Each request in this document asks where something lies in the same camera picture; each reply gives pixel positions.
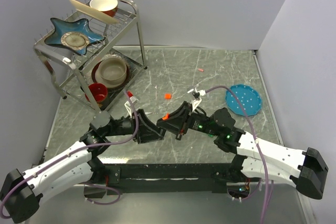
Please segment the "black orange-tipped highlighter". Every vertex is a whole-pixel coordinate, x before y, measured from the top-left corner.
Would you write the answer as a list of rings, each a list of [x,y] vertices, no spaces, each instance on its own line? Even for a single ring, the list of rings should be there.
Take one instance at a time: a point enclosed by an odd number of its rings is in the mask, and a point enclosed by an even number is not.
[[[162,118],[162,120],[167,120],[169,117],[170,117],[170,114],[167,113],[167,114]]]

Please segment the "orange highlighter cap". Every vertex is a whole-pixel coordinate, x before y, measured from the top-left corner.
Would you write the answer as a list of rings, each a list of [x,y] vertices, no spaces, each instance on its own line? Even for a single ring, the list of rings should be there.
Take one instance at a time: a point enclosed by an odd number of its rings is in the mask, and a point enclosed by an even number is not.
[[[165,99],[167,99],[167,100],[168,100],[168,99],[171,99],[171,94],[168,94],[168,93],[167,93],[167,94],[164,95],[164,97],[165,97]]]

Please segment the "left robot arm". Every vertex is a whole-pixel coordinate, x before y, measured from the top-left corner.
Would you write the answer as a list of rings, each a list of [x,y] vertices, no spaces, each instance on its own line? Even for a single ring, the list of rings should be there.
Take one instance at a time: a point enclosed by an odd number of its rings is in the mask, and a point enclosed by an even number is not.
[[[109,146],[109,136],[127,135],[138,143],[162,140],[166,130],[150,121],[143,109],[130,116],[114,119],[101,111],[89,130],[68,149],[54,158],[20,172],[6,175],[1,188],[1,218],[21,223],[34,215],[43,201],[81,183],[98,183],[104,177],[104,165],[98,156]]]

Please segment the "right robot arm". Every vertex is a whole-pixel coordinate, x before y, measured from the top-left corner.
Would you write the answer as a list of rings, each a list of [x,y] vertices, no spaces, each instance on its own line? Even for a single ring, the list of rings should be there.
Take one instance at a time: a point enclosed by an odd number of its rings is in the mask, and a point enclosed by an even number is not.
[[[191,104],[184,102],[156,124],[174,134],[177,140],[188,130],[214,136],[214,144],[220,150],[235,154],[229,169],[234,181],[274,180],[294,187],[309,198],[322,199],[329,168],[317,149],[293,149],[254,138],[251,133],[235,127],[235,123],[226,108],[206,116],[193,112]]]

